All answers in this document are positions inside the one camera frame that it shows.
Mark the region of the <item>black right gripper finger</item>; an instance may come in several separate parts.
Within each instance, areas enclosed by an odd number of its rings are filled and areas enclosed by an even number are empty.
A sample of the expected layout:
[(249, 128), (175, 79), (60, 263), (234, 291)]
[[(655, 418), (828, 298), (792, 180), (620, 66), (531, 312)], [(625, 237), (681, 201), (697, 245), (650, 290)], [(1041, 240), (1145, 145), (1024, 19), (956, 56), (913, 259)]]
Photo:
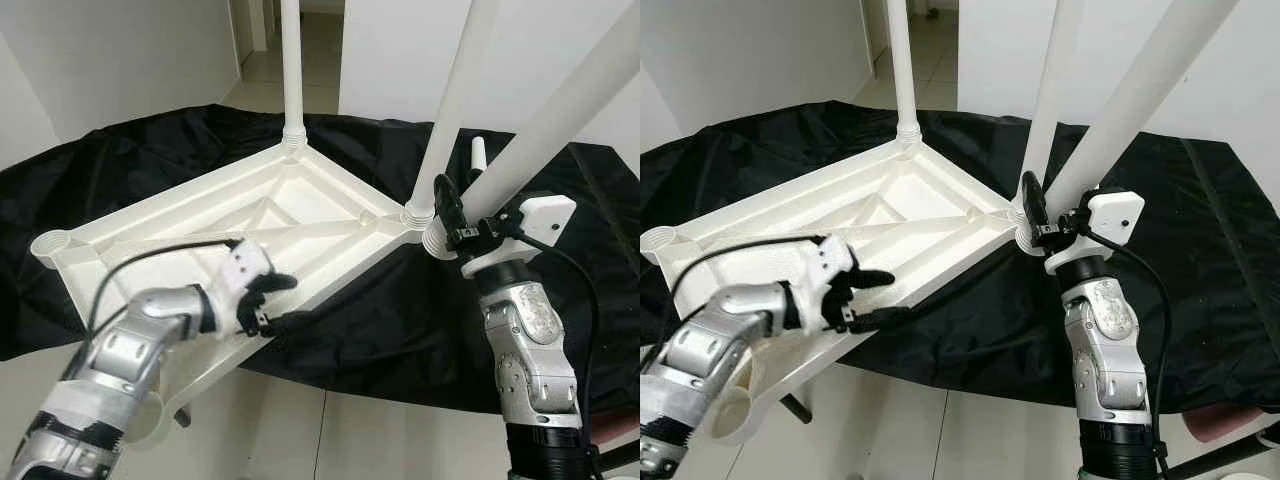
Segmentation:
[(445, 236), (454, 236), (457, 230), (467, 227), (460, 192), (447, 174), (438, 174), (433, 184), (436, 220)]
[(1050, 224), (1044, 192), (1034, 172), (1021, 174), (1021, 206), (1030, 229), (1039, 229)]

